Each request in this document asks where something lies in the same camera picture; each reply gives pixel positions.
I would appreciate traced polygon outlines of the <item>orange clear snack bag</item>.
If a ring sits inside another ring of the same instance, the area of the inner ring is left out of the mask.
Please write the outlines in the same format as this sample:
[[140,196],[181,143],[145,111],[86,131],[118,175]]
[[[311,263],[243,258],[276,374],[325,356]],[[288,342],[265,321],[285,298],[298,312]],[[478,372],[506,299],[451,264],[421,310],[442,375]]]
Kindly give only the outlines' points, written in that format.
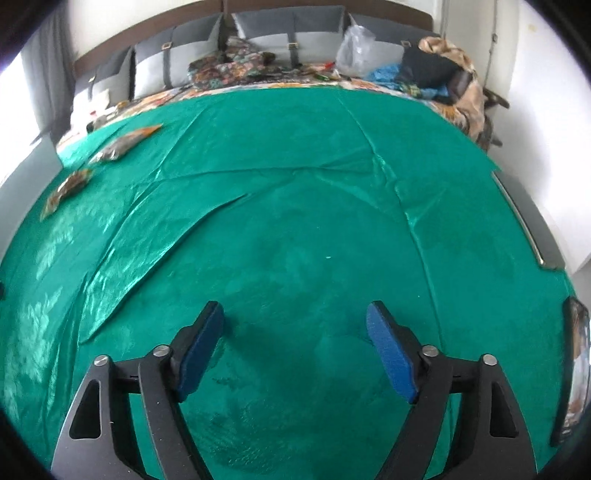
[[53,215],[64,200],[83,190],[93,175],[94,171],[89,168],[76,170],[68,175],[46,199],[39,220],[44,221],[49,216]]

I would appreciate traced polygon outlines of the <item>orange walnut snack bag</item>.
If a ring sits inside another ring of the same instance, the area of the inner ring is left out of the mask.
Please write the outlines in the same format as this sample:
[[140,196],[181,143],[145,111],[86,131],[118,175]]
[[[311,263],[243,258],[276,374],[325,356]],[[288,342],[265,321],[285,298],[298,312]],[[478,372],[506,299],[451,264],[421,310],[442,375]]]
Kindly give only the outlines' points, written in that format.
[[138,143],[150,137],[152,134],[160,130],[161,124],[147,126],[135,129],[128,132],[114,141],[110,142],[100,151],[98,151],[88,162],[89,165],[94,165],[103,162],[116,161],[123,157],[129,150],[134,148]]

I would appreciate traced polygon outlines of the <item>black smartphone far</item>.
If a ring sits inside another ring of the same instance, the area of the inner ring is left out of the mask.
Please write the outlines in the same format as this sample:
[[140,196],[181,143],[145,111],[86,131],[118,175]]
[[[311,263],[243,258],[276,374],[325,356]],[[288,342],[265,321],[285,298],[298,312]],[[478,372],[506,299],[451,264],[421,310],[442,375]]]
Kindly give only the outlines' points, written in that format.
[[504,171],[492,174],[528,239],[538,265],[546,270],[564,270],[564,257],[537,205],[521,182]]

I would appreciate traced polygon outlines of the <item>green satin tablecloth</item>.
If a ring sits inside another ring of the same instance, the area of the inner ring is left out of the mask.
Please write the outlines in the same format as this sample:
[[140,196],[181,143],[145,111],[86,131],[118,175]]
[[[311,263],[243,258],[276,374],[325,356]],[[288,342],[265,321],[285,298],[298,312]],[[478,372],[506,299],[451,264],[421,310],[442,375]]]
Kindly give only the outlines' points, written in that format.
[[1,404],[41,460],[96,356],[142,356],[211,300],[228,323],[182,409],[217,479],[377,474],[408,405],[368,336],[375,300],[447,355],[495,355],[536,461],[553,456],[573,289],[459,129],[366,91],[238,91],[105,126],[64,170],[159,124],[33,209],[2,262]]

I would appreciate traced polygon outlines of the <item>floral sofa cover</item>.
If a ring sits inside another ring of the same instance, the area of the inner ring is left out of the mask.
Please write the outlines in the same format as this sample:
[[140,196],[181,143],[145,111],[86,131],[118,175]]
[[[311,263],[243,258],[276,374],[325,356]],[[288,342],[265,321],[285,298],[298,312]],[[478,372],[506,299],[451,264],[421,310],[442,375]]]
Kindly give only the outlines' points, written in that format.
[[[124,101],[115,107],[109,107],[101,111],[99,114],[87,115],[83,117],[82,120],[77,122],[62,136],[62,138],[57,143],[57,149],[63,150],[67,146],[106,125],[111,125],[113,123],[137,116],[141,113],[154,110],[164,105],[170,105],[177,102],[224,93],[270,89],[339,89],[346,91],[366,91],[370,93],[377,93],[415,101],[433,110],[429,105],[431,100],[414,98],[404,93],[387,89],[363,79],[335,77],[329,76],[318,70],[308,70],[307,72],[290,72],[283,76],[267,77],[245,85],[206,91],[200,91],[193,86],[187,85],[152,94],[140,100]],[[451,104],[451,99],[444,100],[443,98],[437,98],[436,100],[442,101],[445,105]],[[478,140],[474,142],[483,150],[488,150],[493,139],[493,124],[486,114],[486,109],[485,119],[485,129],[478,137]]]

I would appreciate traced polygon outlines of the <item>beige patterned blanket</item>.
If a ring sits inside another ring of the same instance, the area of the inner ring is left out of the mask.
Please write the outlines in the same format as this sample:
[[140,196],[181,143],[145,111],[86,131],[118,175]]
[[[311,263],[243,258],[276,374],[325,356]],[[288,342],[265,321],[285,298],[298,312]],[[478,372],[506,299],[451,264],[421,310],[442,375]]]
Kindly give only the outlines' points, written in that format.
[[450,60],[460,67],[447,83],[451,104],[431,100],[429,105],[471,140],[477,141],[485,129],[485,95],[473,61],[463,49],[441,37],[421,39],[419,49]]

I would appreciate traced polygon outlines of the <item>black cloth bag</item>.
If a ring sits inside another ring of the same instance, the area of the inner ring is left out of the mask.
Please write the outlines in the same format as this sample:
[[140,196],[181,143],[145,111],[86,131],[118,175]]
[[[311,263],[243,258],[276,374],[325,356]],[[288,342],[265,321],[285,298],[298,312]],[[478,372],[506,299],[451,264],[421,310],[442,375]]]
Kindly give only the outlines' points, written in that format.
[[421,89],[437,89],[446,85],[461,70],[460,65],[448,58],[424,52],[418,47],[409,47],[405,50],[394,80]]

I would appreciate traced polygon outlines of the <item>blue plastic bag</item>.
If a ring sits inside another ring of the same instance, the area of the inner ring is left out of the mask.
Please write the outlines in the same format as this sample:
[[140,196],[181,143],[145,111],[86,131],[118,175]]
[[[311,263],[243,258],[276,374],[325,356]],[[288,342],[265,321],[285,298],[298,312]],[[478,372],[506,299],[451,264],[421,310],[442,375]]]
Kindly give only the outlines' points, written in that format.
[[398,81],[397,76],[400,73],[400,70],[400,63],[389,64],[370,71],[363,80],[422,100],[436,100],[437,98],[443,98],[444,100],[451,99],[449,91],[445,85],[437,88],[421,88],[413,83]]

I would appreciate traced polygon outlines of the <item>grey cushion left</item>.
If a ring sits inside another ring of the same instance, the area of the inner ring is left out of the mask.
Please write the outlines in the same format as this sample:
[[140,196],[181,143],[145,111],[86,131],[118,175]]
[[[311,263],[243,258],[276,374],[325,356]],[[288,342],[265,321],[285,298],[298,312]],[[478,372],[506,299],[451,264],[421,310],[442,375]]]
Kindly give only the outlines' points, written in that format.
[[134,46],[134,98],[143,98],[189,83],[193,61],[218,50],[222,14],[173,26]]

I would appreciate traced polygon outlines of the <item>grey cushion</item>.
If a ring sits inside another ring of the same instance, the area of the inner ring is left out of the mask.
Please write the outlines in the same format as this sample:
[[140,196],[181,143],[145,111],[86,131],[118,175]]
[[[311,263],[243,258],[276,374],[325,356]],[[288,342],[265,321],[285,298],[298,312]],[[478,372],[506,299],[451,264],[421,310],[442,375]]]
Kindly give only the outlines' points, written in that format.
[[218,50],[222,14],[173,26],[134,46],[134,98],[143,98],[189,83],[193,61]]
[[437,33],[429,30],[366,15],[349,13],[349,21],[351,25],[360,25],[372,32],[378,42],[403,47],[418,46],[424,38],[438,37]]
[[232,14],[238,37],[273,53],[276,63],[297,67],[335,62],[345,31],[341,5],[297,6]]

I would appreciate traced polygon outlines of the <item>floral pillow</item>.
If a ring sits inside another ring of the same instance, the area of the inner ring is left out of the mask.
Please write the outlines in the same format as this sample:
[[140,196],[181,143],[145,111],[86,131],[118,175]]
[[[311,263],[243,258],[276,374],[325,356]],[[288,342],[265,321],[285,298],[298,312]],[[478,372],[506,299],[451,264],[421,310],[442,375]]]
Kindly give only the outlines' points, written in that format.
[[245,85],[266,78],[276,55],[230,36],[225,48],[188,65],[190,84],[200,91]]

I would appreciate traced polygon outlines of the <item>clear plastic bag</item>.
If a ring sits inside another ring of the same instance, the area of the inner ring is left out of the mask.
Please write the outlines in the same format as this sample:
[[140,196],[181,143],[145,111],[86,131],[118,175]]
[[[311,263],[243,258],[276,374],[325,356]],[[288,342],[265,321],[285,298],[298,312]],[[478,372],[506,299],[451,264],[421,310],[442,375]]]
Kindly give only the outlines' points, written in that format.
[[375,42],[376,36],[369,29],[360,25],[349,27],[335,57],[335,69],[348,77],[365,76]]

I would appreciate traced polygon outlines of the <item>grey cushion right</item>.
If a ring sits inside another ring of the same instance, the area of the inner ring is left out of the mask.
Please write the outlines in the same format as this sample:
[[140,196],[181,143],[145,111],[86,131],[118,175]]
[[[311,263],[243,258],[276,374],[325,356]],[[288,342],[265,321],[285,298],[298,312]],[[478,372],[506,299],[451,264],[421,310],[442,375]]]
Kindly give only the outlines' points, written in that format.
[[351,25],[360,25],[372,32],[378,42],[403,47],[418,46],[424,38],[438,37],[437,33],[429,30],[366,15],[349,13],[349,21]]

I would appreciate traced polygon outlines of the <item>grey cushion middle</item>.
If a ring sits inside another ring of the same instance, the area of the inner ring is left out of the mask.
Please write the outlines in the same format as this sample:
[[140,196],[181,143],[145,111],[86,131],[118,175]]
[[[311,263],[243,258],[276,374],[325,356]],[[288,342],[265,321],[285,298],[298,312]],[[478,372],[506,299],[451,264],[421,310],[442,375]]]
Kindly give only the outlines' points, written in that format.
[[335,62],[345,31],[341,5],[297,6],[232,14],[238,37],[273,53],[276,63],[297,67]]

